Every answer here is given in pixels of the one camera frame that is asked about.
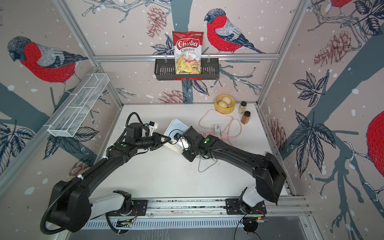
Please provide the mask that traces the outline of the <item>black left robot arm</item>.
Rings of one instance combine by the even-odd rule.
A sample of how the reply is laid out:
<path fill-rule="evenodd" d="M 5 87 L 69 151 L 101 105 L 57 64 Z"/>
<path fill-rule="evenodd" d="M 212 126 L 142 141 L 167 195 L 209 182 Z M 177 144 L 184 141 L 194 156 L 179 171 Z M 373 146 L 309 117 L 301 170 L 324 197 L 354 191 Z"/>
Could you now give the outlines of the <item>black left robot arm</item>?
<path fill-rule="evenodd" d="M 96 205 L 90 196 L 109 175 L 136 155 L 155 151 L 171 141 L 168 136 L 151 132 L 142 120 L 126 121 L 119 138 L 106 150 L 106 156 L 70 181 L 59 181 L 52 189 L 48 208 L 44 212 L 40 230 L 54 235 L 64 230 L 76 232 L 92 218 Z"/>

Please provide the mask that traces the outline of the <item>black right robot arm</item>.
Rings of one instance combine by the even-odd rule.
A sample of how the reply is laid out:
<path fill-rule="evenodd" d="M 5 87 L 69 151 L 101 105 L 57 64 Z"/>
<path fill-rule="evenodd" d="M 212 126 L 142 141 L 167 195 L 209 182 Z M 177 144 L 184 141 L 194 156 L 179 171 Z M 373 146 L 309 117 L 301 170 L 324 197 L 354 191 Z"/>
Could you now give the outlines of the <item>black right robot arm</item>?
<path fill-rule="evenodd" d="M 267 213 L 265 201 L 278 203 L 287 175 L 277 158 L 271 154 L 253 154 L 233 147 L 218 137 L 204 137 L 193 127 L 171 135 L 184 148 L 182 155 L 189 162 L 197 156 L 225 161 L 251 175 L 255 186 L 245 188 L 238 198 L 226 199 L 227 215 L 241 215 L 238 224 L 247 233 L 255 234 L 259 221 Z"/>

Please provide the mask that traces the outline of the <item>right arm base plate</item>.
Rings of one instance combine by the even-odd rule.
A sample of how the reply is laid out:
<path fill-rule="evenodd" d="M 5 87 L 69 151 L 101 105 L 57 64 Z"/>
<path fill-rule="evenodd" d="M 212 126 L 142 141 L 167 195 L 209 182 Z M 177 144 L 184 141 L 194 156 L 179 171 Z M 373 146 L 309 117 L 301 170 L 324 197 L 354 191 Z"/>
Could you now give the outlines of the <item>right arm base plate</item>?
<path fill-rule="evenodd" d="M 229 198 L 225 200 L 225 207 L 227 215 L 262 215 L 267 213 L 264 201 L 258 203 L 254 207 L 248 206 L 243 200 L 239 198 Z"/>

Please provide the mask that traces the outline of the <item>blue white electronic scale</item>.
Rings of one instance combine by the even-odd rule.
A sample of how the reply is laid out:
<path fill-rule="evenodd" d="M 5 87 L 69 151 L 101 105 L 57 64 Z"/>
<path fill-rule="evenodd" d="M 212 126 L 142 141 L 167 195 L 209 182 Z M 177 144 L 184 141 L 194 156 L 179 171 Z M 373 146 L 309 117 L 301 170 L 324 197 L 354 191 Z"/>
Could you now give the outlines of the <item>blue white electronic scale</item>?
<path fill-rule="evenodd" d="M 169 127 L 165 132 L 165 136 L 170 137 L 171 141 L 165 144 L 165 147 L 175 151 L 178 154 L 182 154 L 184 150 L 189 148 L 187 140 L 184 138 L 184 133 L 188 130 L 188 126 L 174 119 L 171 121 Z"/>

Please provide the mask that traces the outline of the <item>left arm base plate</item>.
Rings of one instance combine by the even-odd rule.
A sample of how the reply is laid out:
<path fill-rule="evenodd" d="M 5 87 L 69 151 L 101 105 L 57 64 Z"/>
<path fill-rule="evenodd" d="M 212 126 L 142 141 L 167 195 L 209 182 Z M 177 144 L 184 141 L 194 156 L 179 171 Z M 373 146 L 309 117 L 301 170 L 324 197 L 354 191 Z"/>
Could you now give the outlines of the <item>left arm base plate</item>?
<path fill-rule="evenodd" d="M 119 210 L 108 213 L 109 217 L 141 217 L 146 215 L 148 200 L 131 200 L 130 203 L 124 203 Z"/>

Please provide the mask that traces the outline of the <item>white USB charger block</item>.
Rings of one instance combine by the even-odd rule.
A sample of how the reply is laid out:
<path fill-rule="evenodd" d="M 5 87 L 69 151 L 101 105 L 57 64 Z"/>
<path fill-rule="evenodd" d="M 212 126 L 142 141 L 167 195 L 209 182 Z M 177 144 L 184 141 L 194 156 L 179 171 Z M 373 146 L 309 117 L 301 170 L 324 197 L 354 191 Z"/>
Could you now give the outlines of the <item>white USB charger block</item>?
<path fill-rule="evenodd" d="M 215 136 L 220 137 L 221 136 L 221 128 L 220 125 L 215 125 Z"/>

